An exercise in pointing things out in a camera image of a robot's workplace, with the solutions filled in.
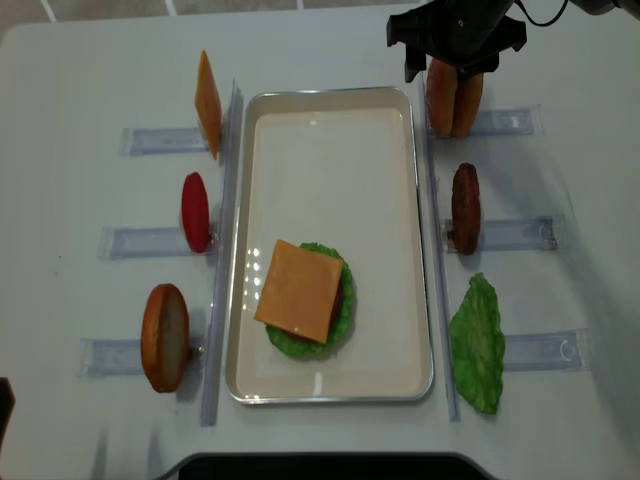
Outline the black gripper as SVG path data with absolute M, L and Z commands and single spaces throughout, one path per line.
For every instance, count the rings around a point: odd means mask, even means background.
M 510 0 L 432 1 L 392 15 L 386 27 L 387 45 L 404 44 L 405 82 L 427 68 L 427 55 L 457 68 L 458 78 L 494 72 L 499 54 L 520 50 L 527 42 L 526 24 L 507 16 Z

